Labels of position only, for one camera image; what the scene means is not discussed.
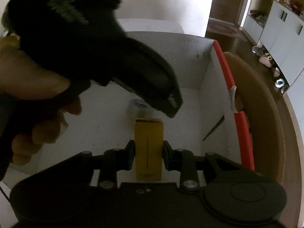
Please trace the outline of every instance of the hand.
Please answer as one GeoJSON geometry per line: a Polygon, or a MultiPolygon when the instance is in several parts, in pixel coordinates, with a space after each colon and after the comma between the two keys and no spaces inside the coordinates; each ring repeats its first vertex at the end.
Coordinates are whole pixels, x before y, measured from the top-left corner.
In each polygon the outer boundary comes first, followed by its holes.
{"type": "MultiPolygon", "coordinates": [[[[55,97],[68,89],[68,79],[39,67],[18,48],[16,37],[0,39],[0,94],[8,93],[23,100],[39,100],[55,97]]],[[[62,107],[55,120],[36,124],[31,135],[17,135],[12,142],[13,163],[27,164],[44,143],[54,143],[68,126],[64,112],[79,115],[80,99],[62,107]]]]}

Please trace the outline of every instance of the cabinet handle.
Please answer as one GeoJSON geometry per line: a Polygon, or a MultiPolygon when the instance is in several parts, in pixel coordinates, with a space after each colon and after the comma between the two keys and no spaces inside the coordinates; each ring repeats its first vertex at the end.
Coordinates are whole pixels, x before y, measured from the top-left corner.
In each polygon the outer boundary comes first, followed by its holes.
{"type": "Polygon", "coordinates": [[[300,31],[299,31],[299,36],[300,36],[300,34],[301,34],[301,32],[302,32],[302,29],[303,29],[303,26],[301,26],[301,29],[300,29],[300,31]]]}

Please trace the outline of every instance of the white cabinet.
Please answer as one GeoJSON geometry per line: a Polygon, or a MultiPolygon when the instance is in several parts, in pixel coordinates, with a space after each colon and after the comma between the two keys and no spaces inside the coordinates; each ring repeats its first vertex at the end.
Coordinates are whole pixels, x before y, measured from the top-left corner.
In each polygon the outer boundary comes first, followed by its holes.
{"type": "Polygon", "coordinates": [[[304,22],[300,21],[300,23],[301,25],[295,40],[293,40],[293,45],[287,57],[280,65],[280,69],[289,84],[292,84],[296,80],[304,68],[304,22]]]}
{"type": "Polygon", "coordinates": [[[273,46],[281,26],[284,23],[283,19],[286,12],[287,9],[281,4],[277,3],[276,1],[273,2],[267,23],[260,39],[267,50],[273,46]]]}
{"type": "Polygon", "coordinates": [[[288,97],[294,109],[298,122],[304,119],[304,71],[287,90],[288,97]]]}
{"type": "Polygon", "coordinates": [[[274,1],[260,39],[289,85],[304,68],[303,26],[304,22],[296,14],[274,1]]]}
{"type": "Polygon", "coordinates": [[[256,43],[259,42],[263,28],[250,15],[247,15],[243,28],[256,43]]]}
{"type": "Polygon", "coordinates": [[[283,17],[283,24],[279,34],[277,35],[273,46],[269,49],[270,54],[279,66],[282,65],[289,54],[294,41],[298,38],[302,22],[300,18],[291,11],[286,12],[283,17]]]}

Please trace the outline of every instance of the cardboard edge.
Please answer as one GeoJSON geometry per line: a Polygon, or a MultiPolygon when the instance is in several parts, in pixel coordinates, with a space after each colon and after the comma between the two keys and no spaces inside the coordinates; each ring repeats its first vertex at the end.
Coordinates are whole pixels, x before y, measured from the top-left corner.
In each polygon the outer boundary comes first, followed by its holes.
{"type": "MultiPolygon", "coordinates": [[[[216,52],[219,63],[221,65],[224,78],[226,81],[227,89],[230,92],[232,87],[235,86],[235,81],[233,79],[228,62],[217,40],[213,42],[213,48],[216,52]]],[[[237,127],[237,135],[239,139],[242,166],[247,167],[250,170],[255,170],[253,150],[252,150],[253,147],[250,141],[249,128],[246,122],[245,113],[244,112],[235,113],[234,120],[237,127]]]]}
{"type": "Polygon", "coordinates": [[[225,81],[226,81],[226,85],[227,85],[228,91],[230,91],[231,88],[233,86],[235,86],[235,82],[234,82],[231,70],[230,70],[230,68],[228,66],[227,60],[226,60],[226,58],[224,56],[224,53],[223,53],[223,51],[221,49],[221,46],[219,45],[219,43],[218,43],[217,40],[215,40],[213,42],[213,47],[215,49],[215,52],[216,52],[216,55],[218,57],[219,63],[221,64],[222,71],[223,71],[223,74],[224,74],[224,78],[225,78],[225,81]]]}
{"type": "Polygon", "coordinates": [[[246,116],[244,112],[234,114],[235,124],[237,126],[237,133],[240,143],[240,153],[242,166],[255,170],[254,158],[253,158],[253,147],[250,140],[250,134],[248,125],[246,122],[246,116]]]}

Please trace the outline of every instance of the black cable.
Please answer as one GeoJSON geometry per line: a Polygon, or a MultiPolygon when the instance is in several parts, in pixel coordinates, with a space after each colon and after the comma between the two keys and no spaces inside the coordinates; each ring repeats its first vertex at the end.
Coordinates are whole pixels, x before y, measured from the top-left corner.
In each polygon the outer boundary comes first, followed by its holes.
{"type": "Polygon", "coordinates": [[[7,201],[8,201],[9,203],[11,203],[9,197],[6,195],[6,193],[5,193],[4,190],[1,188],[1,186],[0,186],[0,191],[1,191],[1,193],[4,195],[4,197],[7,199],[7,201]]]}

